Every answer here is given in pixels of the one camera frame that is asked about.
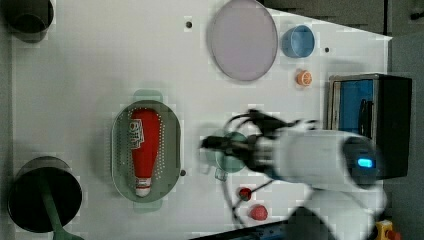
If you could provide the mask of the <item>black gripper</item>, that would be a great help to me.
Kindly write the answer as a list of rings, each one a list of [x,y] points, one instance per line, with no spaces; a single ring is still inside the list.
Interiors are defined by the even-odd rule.
[[[274,171],[273,148],[265,145],[259,135],[248,136],[247,143],[230,137],[208,136],[201,141],[200,147],[234,157],[247,153],[244,162],[250,170],[264,174],[272,174]]]

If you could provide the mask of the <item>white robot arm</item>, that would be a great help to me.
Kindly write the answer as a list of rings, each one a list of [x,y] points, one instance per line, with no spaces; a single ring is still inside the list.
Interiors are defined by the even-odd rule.
[[[314,122],[255,120],[259,132],[208,136],[201,147],[219,151],[274,181],[305,184],[310,197],[283,221],[284,240],[368,240],[386,206],[384,160],[367,137],[317,129]]]

